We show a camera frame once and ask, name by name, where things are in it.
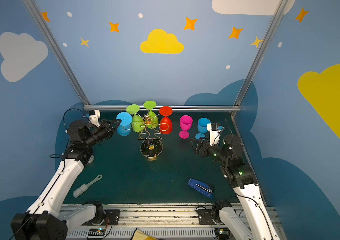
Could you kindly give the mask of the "blue wine glass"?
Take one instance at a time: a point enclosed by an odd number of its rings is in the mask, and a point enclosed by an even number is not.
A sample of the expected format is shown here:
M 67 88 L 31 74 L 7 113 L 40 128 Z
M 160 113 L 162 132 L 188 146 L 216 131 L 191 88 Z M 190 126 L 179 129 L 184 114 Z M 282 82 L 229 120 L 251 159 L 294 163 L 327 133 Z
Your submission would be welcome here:
M 200 138 L 205 138 L 206 137 L 206 133 L 208 132 L 207 126 L 208 124 L 210 124 L 211 121 L 207 118 L 201 118 L 198 120 L 198 131 L 199 133 L 196 134 L 196 139 L 199 140 Z
M 127 112 L 121 112 L 116 116 L 117 120 L 121 120 L 117 133 L 123 137 L 131 133 L 132 115 Z

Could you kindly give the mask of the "blue wine glass front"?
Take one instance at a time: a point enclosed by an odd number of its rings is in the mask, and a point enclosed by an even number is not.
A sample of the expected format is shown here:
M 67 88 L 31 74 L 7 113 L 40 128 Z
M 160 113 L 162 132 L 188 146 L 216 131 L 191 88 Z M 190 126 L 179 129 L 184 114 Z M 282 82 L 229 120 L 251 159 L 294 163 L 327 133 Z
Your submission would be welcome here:
M 208 132 L 207 126 L 208 124 L 210 124 L 211 121 L 207 118 L 201 118 L 198 120 L 198 131 L 199 133 L 196 134 L 196 139 L 199 140 L 200 138 L 205 138 L 206 137 L 206 133 Z

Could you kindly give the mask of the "pink wine glass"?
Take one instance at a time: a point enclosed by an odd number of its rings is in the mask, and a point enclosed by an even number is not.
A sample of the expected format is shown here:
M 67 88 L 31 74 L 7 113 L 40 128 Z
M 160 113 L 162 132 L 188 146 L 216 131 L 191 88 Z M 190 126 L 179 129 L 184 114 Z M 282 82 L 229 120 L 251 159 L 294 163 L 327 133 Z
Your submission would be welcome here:
M 181 127 L 181 132 L 179 133 L 180 138 L 182 139 L 187 139 L 190 134 L 189 130 L 192 127 L 193 124 L 193 118 L 188 115 L 184 115 L 180 118 L 180 127 Z

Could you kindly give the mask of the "red wine glass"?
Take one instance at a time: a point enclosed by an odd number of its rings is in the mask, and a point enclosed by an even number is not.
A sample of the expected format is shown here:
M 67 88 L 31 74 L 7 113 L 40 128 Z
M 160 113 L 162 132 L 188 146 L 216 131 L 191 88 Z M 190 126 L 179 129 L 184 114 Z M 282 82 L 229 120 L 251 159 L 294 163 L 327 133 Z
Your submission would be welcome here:
M 168 135 L 173 131 L 173 124 L 169 116 L 173 113 L 173 109 L 169 106 L 163 106 L 159 109 L 159 114 L 163 116 L 159 122 L 160 132 L 164 135 Z

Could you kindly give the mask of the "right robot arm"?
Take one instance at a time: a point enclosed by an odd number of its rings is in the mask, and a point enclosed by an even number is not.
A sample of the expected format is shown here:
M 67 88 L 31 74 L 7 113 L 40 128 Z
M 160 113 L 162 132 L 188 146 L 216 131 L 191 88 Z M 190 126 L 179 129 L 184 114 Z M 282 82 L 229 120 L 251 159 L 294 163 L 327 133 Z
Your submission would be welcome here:
M 224 178 L 240 201 L 249 226 L 235 214 L 228 201 L 216 202 L 220 221 L 236 240 L 279 240 L 280 237 L 263 203 L 259 183 L 252 168 L 244 162 L 244 145 L 237 135 L 226 135 L 223 145 L 190 140 L 196 155 L 211 157 L 221 164 Z

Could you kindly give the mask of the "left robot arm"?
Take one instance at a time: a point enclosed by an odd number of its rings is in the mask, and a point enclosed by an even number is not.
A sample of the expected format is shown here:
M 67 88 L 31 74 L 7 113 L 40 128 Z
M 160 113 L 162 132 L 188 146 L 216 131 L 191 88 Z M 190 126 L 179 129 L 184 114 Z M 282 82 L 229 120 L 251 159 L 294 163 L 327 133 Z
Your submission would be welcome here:
M 59 212 L 69 190 L 79 174 L 90 163 L 93 146 L 108 140 L 117 130 L 121 120 L 103 119 L 98 125 L 84 120 L 70 123 L 67 129 L 70 145 L 61 157 L 59 167 L 37 200 L 24 214 L 11 220 L 12 238 L 16 240 L 64 240 L 67 235 L 92 220 L 96 206 L 89 204 L 67 217 Z

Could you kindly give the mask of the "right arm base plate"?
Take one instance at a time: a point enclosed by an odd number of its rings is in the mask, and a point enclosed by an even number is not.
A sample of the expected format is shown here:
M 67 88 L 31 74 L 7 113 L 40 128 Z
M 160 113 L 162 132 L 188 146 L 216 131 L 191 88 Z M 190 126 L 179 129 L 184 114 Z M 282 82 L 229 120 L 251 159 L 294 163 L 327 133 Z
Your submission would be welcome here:
M 219 211 L 215 208 L 206 209 L 197 207 L 198 220 L 200 225 L 221 225 L 222 221 L 219 217 Z

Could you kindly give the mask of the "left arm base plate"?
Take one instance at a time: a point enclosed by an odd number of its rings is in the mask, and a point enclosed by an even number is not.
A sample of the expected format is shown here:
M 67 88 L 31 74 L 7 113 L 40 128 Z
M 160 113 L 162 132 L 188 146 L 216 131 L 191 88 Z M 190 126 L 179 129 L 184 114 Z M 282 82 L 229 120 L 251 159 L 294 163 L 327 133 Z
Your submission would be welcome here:
M 105 209 L 103 210 L 103 215 L 101 217 L 94 217 L 92 220 L 82 224 L 83 226 L 116 226 L 118 225 L 120 217 L 120 210 L 116 209 Z

